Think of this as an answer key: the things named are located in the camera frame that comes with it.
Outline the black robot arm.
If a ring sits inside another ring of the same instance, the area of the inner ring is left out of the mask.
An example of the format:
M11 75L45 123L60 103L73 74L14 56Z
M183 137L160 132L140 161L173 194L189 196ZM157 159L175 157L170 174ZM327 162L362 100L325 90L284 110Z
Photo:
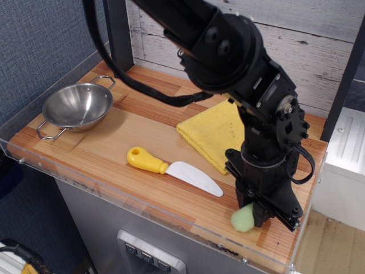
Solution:
M260 31L247 17L224 14L205 1L137 1L180 48L181 64L203 91L224 94L237 105L245 128L240 150L226 150L240 208L251 208L256 227L279 219L289 230L300 225L302 207L292 184L309 124L296 86L267 54Z

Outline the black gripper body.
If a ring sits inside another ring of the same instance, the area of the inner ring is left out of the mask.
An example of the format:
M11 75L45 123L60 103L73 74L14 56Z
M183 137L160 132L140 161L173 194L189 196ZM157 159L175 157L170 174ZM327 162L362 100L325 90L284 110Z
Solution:
M275 217L291 232L295 231L300 226L303 209L285 169L285 154L280 152L271 160L263 160L231 148L225 156L226 169L236 179L236 186L243 186L253 194L252 203L266 200Z

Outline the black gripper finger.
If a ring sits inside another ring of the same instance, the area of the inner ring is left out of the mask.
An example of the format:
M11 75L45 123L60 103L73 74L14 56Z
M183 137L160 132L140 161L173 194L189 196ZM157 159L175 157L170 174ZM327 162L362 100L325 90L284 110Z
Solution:
M253 203L254 225L261 228L266 221L274 218L275 214L270 204L266 200L257 200Z
M239 208L243 208L253 201L253 194L250 194L243 186L236 186L236 196Z

